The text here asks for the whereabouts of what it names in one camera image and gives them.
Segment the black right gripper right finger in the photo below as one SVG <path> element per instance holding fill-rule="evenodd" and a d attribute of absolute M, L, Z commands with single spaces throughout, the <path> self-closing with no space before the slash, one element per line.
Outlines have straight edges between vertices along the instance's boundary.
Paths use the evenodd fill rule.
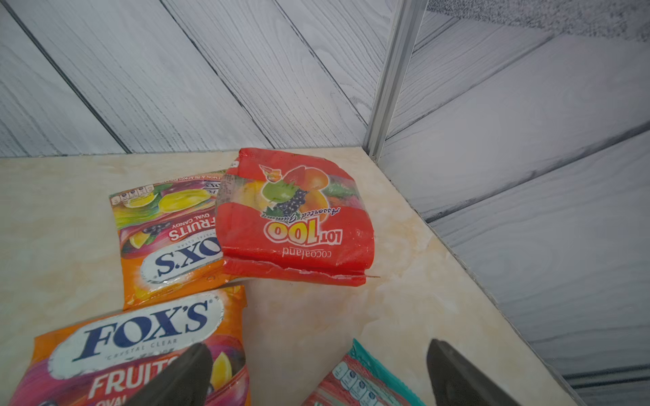
<path fill-rule="evenodd" d="M 431 341 L 426 361 L 438 405 L 520 405 L 470 360 L 443 340 Z"/>

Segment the teal Fox's mint bag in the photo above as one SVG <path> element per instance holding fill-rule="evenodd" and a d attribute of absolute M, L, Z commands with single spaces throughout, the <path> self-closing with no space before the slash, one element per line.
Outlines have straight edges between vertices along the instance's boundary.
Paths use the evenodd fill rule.
<path fill-rule="evenodd" d="M 357 340 L 304 405 L 422 405 L 423 401 Z"/>

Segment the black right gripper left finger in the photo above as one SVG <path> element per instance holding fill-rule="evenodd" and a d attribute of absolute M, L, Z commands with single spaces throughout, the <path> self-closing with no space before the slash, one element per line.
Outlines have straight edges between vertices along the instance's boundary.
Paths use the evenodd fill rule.
<path fill-rule="evenodd" d="M 125 405 L 204 405 L 212 368 L 213 359 L 208 347 L 195 343 L 129 398 Z"/>

